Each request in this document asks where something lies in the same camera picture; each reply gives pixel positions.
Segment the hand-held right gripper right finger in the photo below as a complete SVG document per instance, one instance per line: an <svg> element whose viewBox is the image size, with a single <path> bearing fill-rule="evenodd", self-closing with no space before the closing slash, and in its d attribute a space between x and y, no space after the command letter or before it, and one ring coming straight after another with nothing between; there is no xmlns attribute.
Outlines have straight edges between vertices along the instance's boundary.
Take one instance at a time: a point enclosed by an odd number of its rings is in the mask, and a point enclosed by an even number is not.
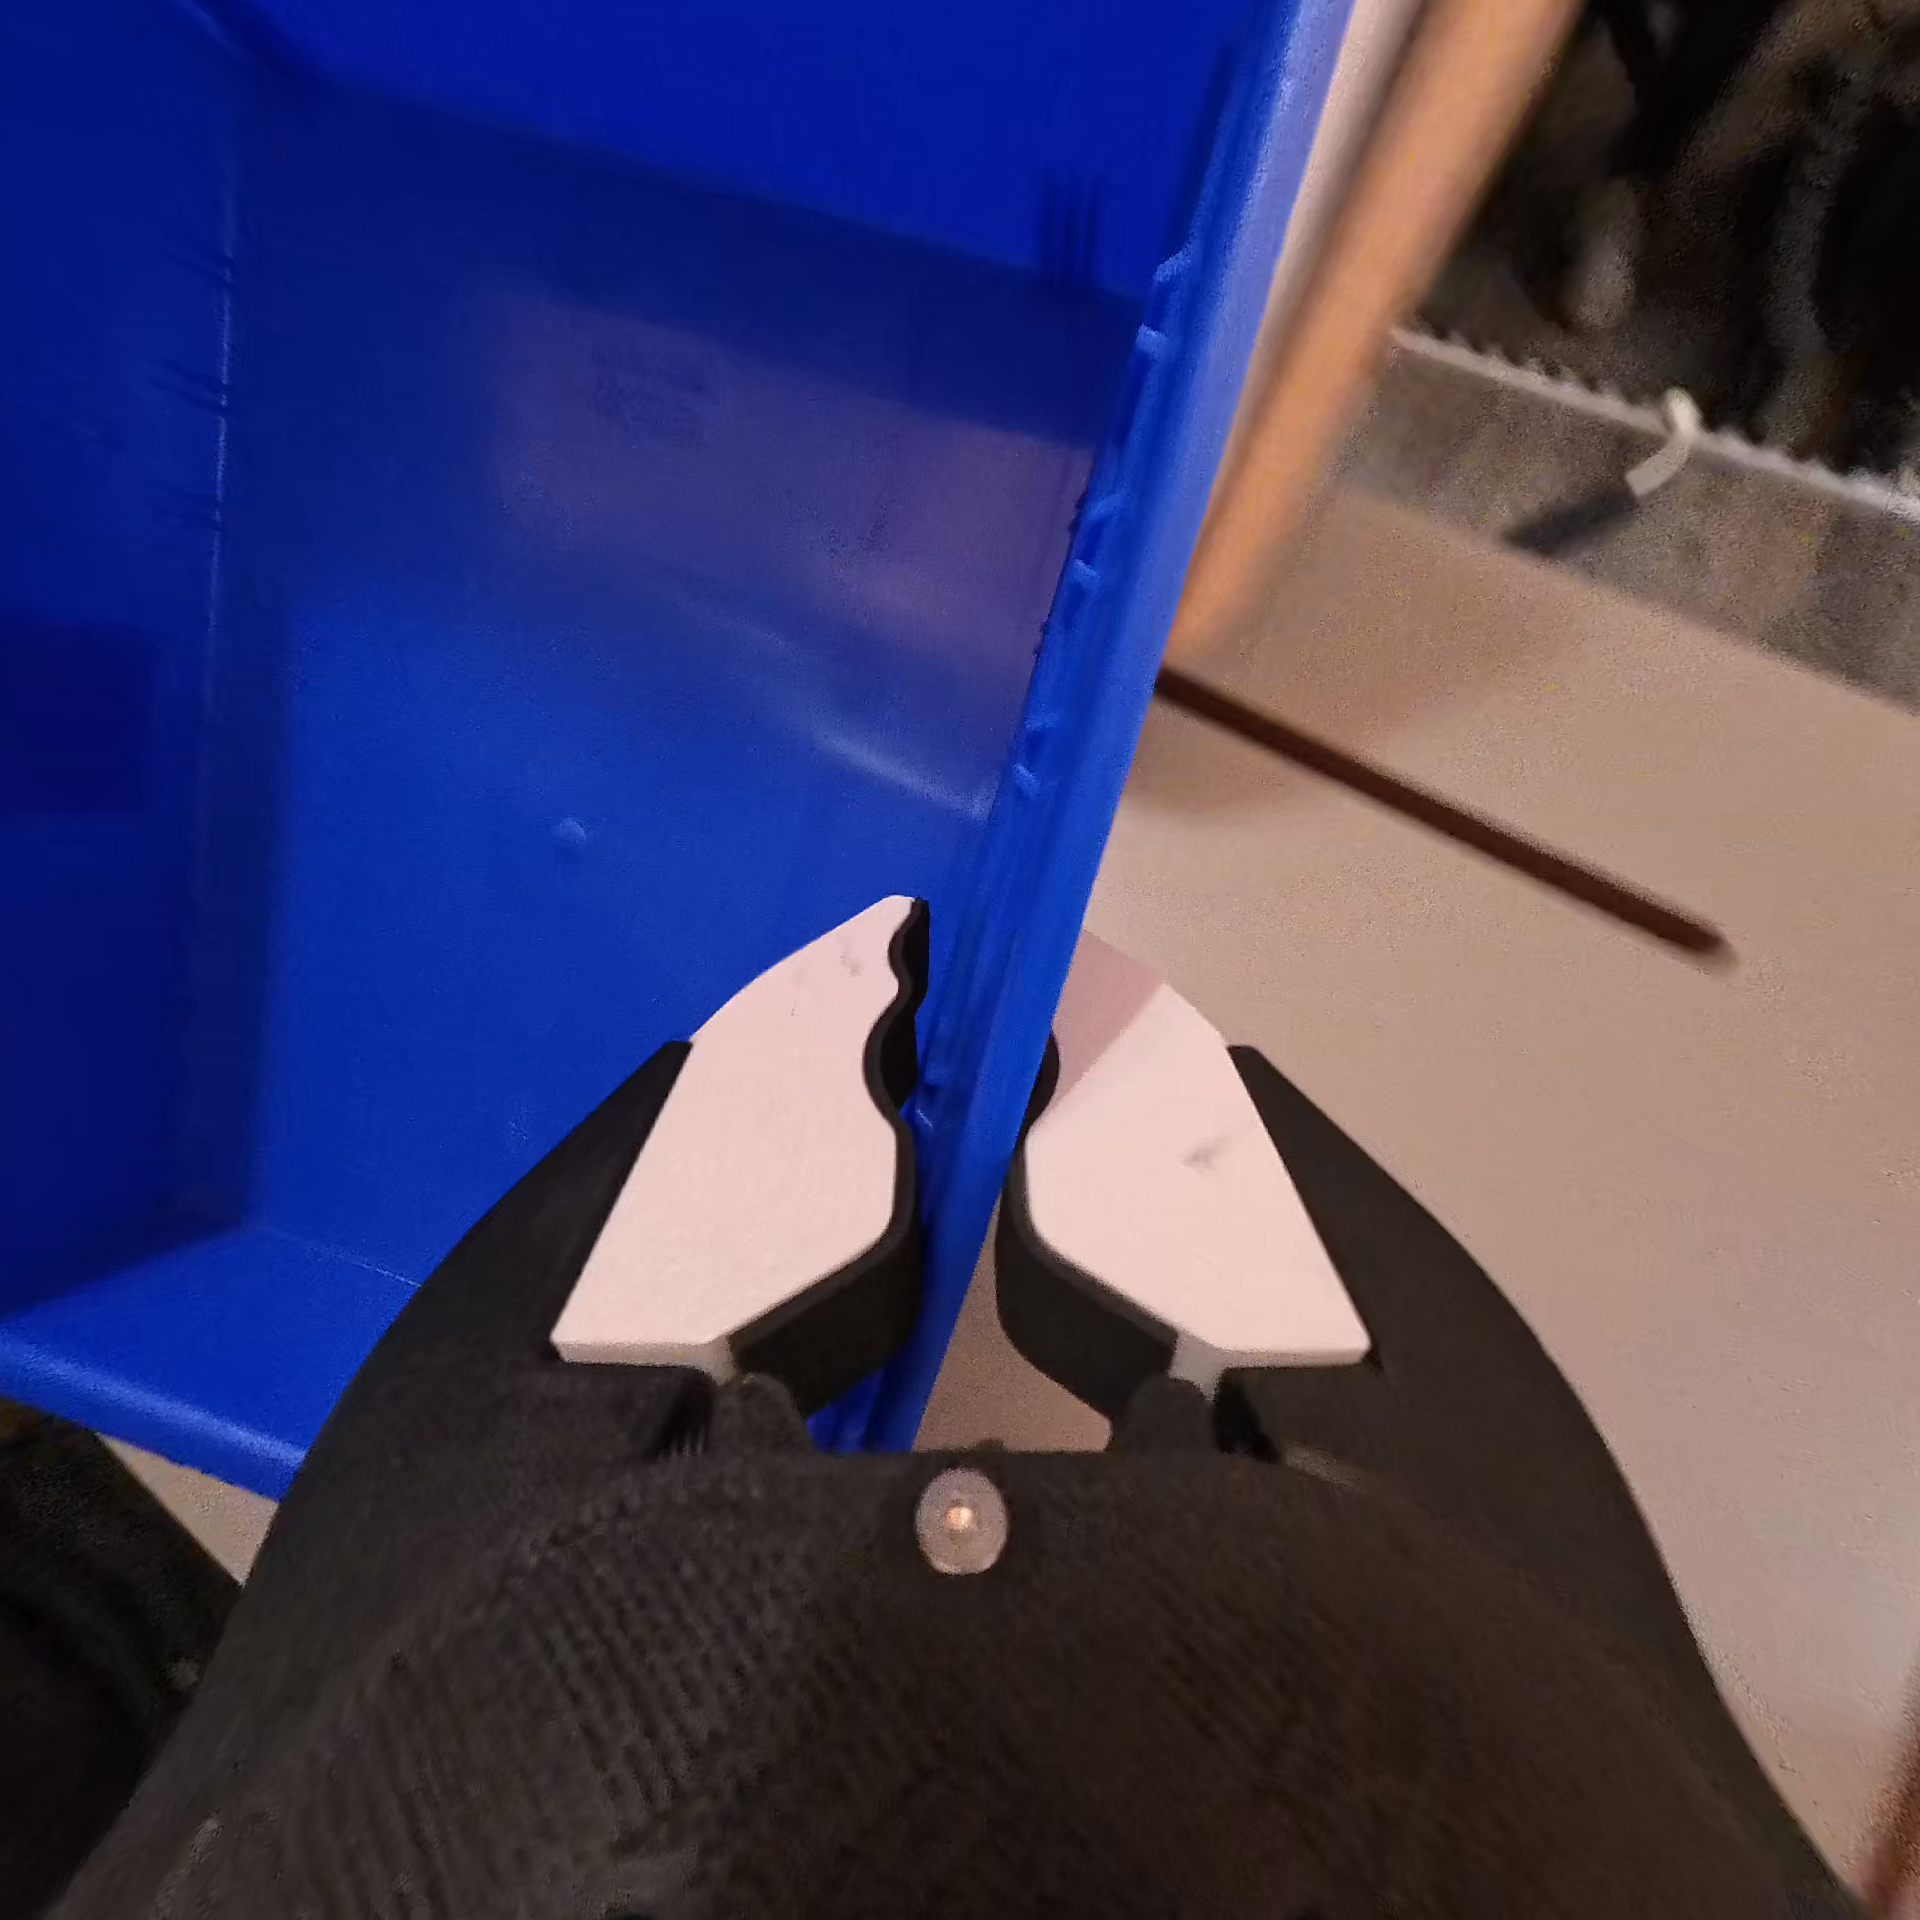
<svg viewBox="0 0 1920 1920"><path fill-rule="evenodd" d="M1371 1354L1232 1046L1159 971L1084 932L995 1212L1013 1350L1116 1419L1151 1380Z"/></svg>

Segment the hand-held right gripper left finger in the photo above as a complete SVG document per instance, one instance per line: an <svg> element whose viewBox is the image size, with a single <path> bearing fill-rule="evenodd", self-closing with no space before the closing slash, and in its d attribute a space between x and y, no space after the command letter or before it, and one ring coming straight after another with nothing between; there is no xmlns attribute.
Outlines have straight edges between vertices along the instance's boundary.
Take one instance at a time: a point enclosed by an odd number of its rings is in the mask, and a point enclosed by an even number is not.
<svg viewBox="0 0 1920 1920"><path fill-rule="evenodd" d="M920 1313L915 1020L929 905L894 894L684 1044L549 1345L726 1382L858 1383Z"/></svg>

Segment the blue plastic bin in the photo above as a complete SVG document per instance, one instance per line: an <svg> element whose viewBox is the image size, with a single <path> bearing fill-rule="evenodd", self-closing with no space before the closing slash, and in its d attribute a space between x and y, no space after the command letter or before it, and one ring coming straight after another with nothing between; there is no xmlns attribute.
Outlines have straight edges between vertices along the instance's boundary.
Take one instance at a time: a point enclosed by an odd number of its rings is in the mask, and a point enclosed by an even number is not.
<svg viewBox="0 0 1920 1920"><path fill-rule="evenodd" d="M4 4L6 1400L279 1497L911 895L914 1439L1350 11Z"/></svg>

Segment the black printed sweatshirt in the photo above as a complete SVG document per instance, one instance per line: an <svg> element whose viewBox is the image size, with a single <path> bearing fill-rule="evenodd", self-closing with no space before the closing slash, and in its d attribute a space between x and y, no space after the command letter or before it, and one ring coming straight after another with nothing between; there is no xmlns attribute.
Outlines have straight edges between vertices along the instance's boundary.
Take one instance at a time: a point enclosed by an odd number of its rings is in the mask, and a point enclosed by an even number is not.
<svg viewBox="0 0 1920 1920"><path fill-rule="evenodd" d="M2 1913L54 1908L192 1702L237 1581L92 1431L2 1404Z"/></svg>

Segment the wooden board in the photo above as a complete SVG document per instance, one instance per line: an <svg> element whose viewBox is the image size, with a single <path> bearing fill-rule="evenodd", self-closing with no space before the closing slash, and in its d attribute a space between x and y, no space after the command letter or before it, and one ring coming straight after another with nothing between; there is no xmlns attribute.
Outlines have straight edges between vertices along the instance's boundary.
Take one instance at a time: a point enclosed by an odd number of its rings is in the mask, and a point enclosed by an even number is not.
<svg viewBox="0 0 1920 1920"><path fill-rule="evenodd" d="M1578 4L1377 4L1340 55L1164 649L1185 666L1258 623L1389 333L1427 291L1565 42Z"/></svg>

